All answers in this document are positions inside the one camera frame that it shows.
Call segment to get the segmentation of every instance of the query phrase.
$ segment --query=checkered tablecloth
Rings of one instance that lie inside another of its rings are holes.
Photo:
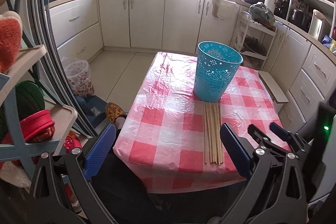
[[[196,57],[158,52],[115,143],[115,154],[137,175],[149,193],[182,193],[226,186],[244,180],[223,147],[224,163],[204,163],[202,102],[194,95]],[[239,67],[223,94],[222,122],[248,135],[255,124],[273,143],[281,125],[258,72]]]

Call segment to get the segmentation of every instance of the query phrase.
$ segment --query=trash bag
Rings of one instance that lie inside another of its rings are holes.
[[[90,77],[91,69],[87,61],[72,57],[63,58],[62,65],[75,96],[85,98],[95,94]]]
[[[270,9],[266,7],[266,5],[262,2],[258,2],[257,4],[251,5],[249,14],[252,19],[265,27],[272,29],[275,25],[275,18]]]

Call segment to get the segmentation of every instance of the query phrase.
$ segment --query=silver bolt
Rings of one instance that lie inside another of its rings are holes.
[[[291,160],[295,159],[295,155],[293,153],[288,153],[287,157],[290,158]]]
[[[49,156],[49,153],[48,153],[48,152],[43,152],[43,153],[41,154],[41,158],[42,158],[42,159],[46,159],[48,156]]]
[[[78,147],[75,147],[73,150],[71,150],[71,153],[73,153],[74,155],[77,155],[81,152],[81,149]]]
[[[263,150],[263,149],[261,149],[261,148],[257,148],[256,150],[255,150],[255,152],[258,154],[258,155],[263,155],[263,154],[265,154],[265,150]]]

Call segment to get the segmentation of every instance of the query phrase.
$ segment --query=white thermos jug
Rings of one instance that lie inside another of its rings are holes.
[[[278,2],[278,0],[265,0],[264,4],[266,5],[266,7],[268,9],[270,9],[272,11],[272,13],[274,13],[275,4],[277,2]]]

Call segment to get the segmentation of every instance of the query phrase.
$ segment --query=bundle of wooden sticks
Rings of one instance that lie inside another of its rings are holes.
[[[222,115],[219,104],[203,103],[203,125],[204,125],[204,162],[223,163],[222,142],[219,135],[221,129]]]

